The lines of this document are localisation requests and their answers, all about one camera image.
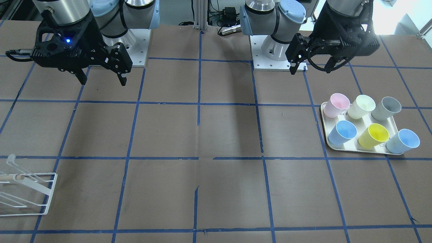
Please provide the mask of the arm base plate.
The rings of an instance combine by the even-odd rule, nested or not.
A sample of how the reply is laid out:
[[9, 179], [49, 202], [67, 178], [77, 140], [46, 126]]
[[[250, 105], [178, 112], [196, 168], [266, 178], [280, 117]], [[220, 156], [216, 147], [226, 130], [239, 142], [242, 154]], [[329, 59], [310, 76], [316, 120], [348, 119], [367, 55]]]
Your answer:
[[144, 68], [146, 66], [151, 33], [151, 29], [128, 29], [128, 32], [121, 37], [109, 38], [103, 36], [103, 39], [108, 46], [113, 46], [115, 43], [123, 43], [131, 57], [133, 67]]
[[287, 60], [285, 52], [288, 44], [281, 44], [272, 39], [270, 35], [252, 35], [250, 49], [253, 67], [258, 71], [289, 71], [291, 63]]

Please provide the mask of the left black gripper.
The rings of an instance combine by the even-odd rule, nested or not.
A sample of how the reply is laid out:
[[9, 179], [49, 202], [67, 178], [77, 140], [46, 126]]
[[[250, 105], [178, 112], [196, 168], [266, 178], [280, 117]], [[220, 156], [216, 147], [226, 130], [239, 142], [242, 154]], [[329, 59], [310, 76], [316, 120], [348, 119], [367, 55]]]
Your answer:
[[377, 51], [380, 42], [374, 33], [373, 8], [372, 3], [324, 4], [309, 43], [296, 33], [285, 52], [290, 74], [295, 75], [306, 58], [315, 69], [330, 73], [354, 57]]

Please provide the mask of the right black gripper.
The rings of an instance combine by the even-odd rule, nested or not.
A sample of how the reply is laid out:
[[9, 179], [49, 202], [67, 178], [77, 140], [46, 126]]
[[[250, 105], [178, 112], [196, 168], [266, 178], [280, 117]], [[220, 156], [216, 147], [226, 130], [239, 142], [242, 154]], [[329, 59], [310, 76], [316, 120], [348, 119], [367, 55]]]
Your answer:
[[58, 24], [51, 13], [43, 13], [37, 28], [32, 60], [45, 68], [57, 68], [75, 75], [81, 85], [87, 82], [83, 69], [102, 64], [117, 74], [122, 86], [133, 62], [123, 43], [107, 46], [92, 13], [66, 25]]

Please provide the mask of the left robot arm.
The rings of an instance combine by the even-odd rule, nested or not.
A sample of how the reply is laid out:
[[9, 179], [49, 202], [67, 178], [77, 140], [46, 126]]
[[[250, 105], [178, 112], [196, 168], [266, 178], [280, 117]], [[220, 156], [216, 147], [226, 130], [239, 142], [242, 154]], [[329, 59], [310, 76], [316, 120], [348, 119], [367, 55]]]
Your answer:
[[304, 60], [329, 74], [380, 47], [373, 28], [372, 0], [326, 0], [309, 36], [298, 32], [306, 9], [296, 0], [247, 0], [239, 17], [243, 34], [265, 35], [265, 55], [290, 62], [291, 74]]

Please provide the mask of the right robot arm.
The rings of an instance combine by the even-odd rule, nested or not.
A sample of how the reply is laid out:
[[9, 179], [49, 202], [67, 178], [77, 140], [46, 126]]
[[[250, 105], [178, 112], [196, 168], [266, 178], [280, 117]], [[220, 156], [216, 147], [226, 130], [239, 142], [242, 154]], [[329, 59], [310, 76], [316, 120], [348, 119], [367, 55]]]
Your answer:
[[114, 72], [125, 86], [133, 66], [126, 36], [160, 23], [158, 0], [35, 0], [34, 5], [43, 20], [30, 59], [69, 72], [82, 85], [83, 69], [96, 65]]

